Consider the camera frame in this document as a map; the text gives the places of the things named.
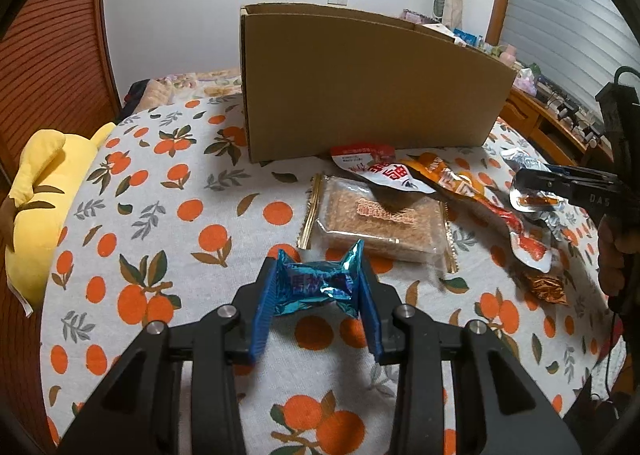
window blind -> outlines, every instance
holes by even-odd
[[[500,42],[514,45],[521,63],[540,65],[600,120],[594,96],[618,67],[640,70],[640,45],[611,0],[509,0]],[[621,82],[640,93],[634,76]]]

red and white snack package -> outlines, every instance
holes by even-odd
[[[343,170],[360,175],[380,186],[400,191],[434,193],[428,184],[414,179],[409,169],[396,162],[396,149],[388,145],[360,143],[351,146],[334,146],[331,156]]]

brown louvered door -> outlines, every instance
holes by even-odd
[[[119,103],[104,42],[102,0],[28,0],[22,7],[0,42],[0,163],[10,178],[37,130],[89,138],[114,119]],[[0,196],[7,192],[2,177]],[[51,451],[40,386],[40,313],[26,319],[7,289],[1,242],[0,264],[0,397]]]

finger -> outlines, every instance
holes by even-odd
[[[607,244],[613,244],[613,231],[610,226],[610,219],[604,215],[598,226],[598,239],[602,239]]]
[[[603,267],[598,273],[598,281],[600,288],[604,294],[609,296],[617,296],[625,287],[625,277],[619,269],[611,267]]]
[[[622,269],[625,267],[625,258],[613,244],[598,240],[598,265],[600,267]]]
[[[615,245],[618,251],[627,255],[640,253],[640,229],[632,229],[619,236],[615,241]]]

yellow plush toy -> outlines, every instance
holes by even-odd
[[[42,304],[53,254],[66,214],[98,149],[115,125],[88,140],[39,130],[20,155],[9,195],[0,207],[7,284],[27,315]]]

